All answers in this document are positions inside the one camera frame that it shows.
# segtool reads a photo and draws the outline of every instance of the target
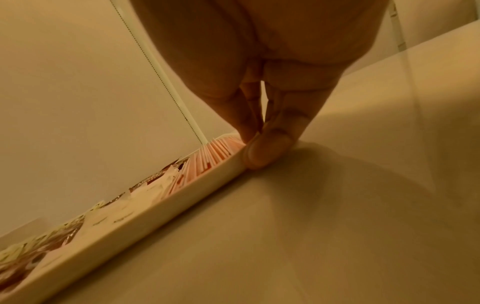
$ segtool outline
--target human hand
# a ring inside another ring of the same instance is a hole
[[[388,0],[131,0],[185,85],[248,142],[251,169],[278,159],[344,70],[372,46]],[[265,125],[260,81],[268,106]]]

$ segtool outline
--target hand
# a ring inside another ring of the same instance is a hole
[[[252,169],[278,159],[298,140],[344,70],[372,46],[388,4],[131,1],[185,85],[248,142],[245,162]],[[261,80],[268,97],[265,126]]]

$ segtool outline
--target table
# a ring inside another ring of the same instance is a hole
[[[54,303],[479,303],[480,22],[344,77],[287,157]]]

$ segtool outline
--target dotted line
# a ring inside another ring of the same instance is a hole
[[[133,38],[133,40],[135,40],[136,42],[136,45],[138,46],[138,48],[140,48],[141,52],[143,53],[143,55],[145,56],[145,59],[148,61],[148,63],[150,64],[151,68],[153,69],[153,71],[155,72],[155,74],[157,75],[158,79],[160,79],[161,81],[161,84],[163,84],[163,86],[165,87],[166,91],[168,92],[168,94],[170,95],[171,99],[173,100],[173,102],[175,103],[176,107],[178,108],[178,110],[180,111],[180,113],[182,114],[183,118],[185,118],[186,122],[188,123],[188,125],[190,126],[191,130],[193,131],[193,133],[195,134],[196,138],[198,139],[198,141],[200,141],[200,143],[202,143],[202,141],[200,140],[200,137],[197,135],[197,133],[195,132],[195,129],[192,127],[192,125],[190,124],[190,121],[186,118],[184,112],[182,111],[182,109],[180,108],[179,104],[177,103],[177,101],[175,100],[175,98],[172,96],[172,94],[170,93],[170,90],[167,88],[167,86],[165,85],[163,79],[160,77],[160,75],[158,74],[157,70],[155,69],[154,65],[152,64],[152,62],[150,61],[150,59],[148,58],[148,56],[145,54],[145,51],[143,50],[143,48],[140,46],[140,43],[137,41],[137,39],[135,38],[134,34],[132,33],[132,31],[130,30],[129,26],[127,25],[127,23],[125,22],[125,20],[123,19],[123,17],[120,15],[120,12],[118,12],[117,8],[115,7],[114,3],[112,2],[112,0],[110,0],[110,3],[111,5],[113,6],[113,9],[115,10],[115,12],[118,14],[118,16],[120,17],[121,21],[123,22],[123,24],[125,25],[126,29],[130,32],[130,35],[131,37]]]

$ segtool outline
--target white backdrop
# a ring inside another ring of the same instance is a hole
[[[68,220],[200,146],[108,0],[2,0],[0,41],[0,235]]]

